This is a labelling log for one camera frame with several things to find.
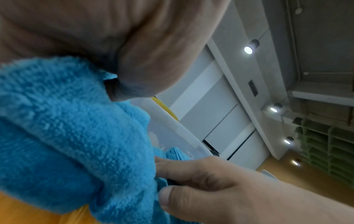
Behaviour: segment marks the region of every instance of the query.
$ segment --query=fingernail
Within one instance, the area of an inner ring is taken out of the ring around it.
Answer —
[[[167,206],[169,204],[169,197],[173,186],[164,187],[159,192],[159,202],[161,206]]]

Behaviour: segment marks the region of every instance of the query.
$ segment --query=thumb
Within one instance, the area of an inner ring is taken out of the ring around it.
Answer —
[[[209,223],[217,214],[217,192],[207,192],[188,186],[168,186],[160,190],[161,208],[170,215],[189,222]]]

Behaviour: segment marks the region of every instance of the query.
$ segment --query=blue plush fabric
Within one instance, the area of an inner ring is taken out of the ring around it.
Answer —
[[[181,223],[159,206],[149,115],[110,102],[109,74],[73,57],[0,69],[0,190],[57,213],[90,204],[104,223]]]

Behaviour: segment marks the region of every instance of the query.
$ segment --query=plastic bin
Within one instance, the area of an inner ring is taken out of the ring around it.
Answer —
[[[212,155],[203,143],[152,99],[133,99],[131,104],[140,107],[150,115],[151,120],[147,131],[153,146],[164,151],[177,147],[191,159]]]

